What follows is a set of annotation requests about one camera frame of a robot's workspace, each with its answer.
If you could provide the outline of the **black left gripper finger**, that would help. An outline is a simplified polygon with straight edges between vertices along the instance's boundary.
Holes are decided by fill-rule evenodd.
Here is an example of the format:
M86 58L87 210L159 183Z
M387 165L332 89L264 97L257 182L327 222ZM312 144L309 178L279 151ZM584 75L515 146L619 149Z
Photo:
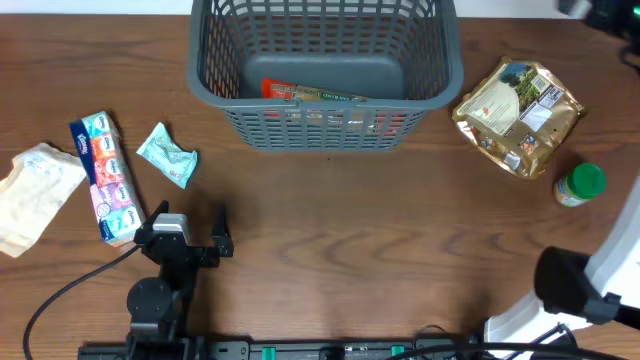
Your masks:
M211 230L211 239L213 241L230 241L231 234L227 224L226 206L222 204L215 217L214 225Z
M168 210L169 210L169 202L167 200L162 200L158 205L158 207L154 210L154 212L142 224L141 229L144 231L152 231L153 224L155 223L157 217L160 214L167 213Z

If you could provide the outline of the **colourful tissue multipack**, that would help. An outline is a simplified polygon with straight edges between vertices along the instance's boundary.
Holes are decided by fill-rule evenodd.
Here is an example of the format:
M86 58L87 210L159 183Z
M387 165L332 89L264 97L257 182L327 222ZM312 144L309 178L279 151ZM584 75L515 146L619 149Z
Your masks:
M86 172L90 197L103 241L123 246L134 239L145 214L128 169L120 136L104 111L69 124Z

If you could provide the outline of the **gold foil food bag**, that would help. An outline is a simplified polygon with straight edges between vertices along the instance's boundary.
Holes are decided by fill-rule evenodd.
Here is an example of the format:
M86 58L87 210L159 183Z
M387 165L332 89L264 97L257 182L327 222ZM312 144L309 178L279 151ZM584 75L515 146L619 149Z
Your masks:
M508 173L535 179L586 109L546 67L501 59L452 112L470 143Z

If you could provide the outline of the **green lid jar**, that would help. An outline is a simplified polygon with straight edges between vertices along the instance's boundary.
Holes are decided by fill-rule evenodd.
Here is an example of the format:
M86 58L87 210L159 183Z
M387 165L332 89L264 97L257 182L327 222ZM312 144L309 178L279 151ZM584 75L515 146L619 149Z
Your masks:
M601 195L607 186L604 171L593 163L581 163L553 186L553 195L566 207L577 207Z

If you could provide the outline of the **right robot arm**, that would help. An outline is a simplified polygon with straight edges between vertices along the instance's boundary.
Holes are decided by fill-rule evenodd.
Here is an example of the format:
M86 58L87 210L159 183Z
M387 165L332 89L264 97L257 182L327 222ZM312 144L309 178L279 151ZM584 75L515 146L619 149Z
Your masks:
M639 75L639 1L590 1L585 22L628 45L620 61ZM554 185L558 200L584 203L605 185L595 164L576 166ZM508 311L489 318L480 344L495 359L587 359L578 355L572 330L617 322L639 330L639 175L611 233L589 256L558 247L543 251L533 290ZM552 346L567 349L560 354Z

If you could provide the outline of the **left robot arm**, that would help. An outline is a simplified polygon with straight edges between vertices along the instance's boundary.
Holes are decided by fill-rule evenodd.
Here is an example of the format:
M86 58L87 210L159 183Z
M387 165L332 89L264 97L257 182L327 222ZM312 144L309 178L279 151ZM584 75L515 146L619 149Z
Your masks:
M205 338L189 336L186 327L198 271L217 268L234 253L225 208L217 211L209 239L207 246L193 245L187 217L171 213L166 200L136 230L134 243L160 271L138 281L127 295L127 359L210 357Z

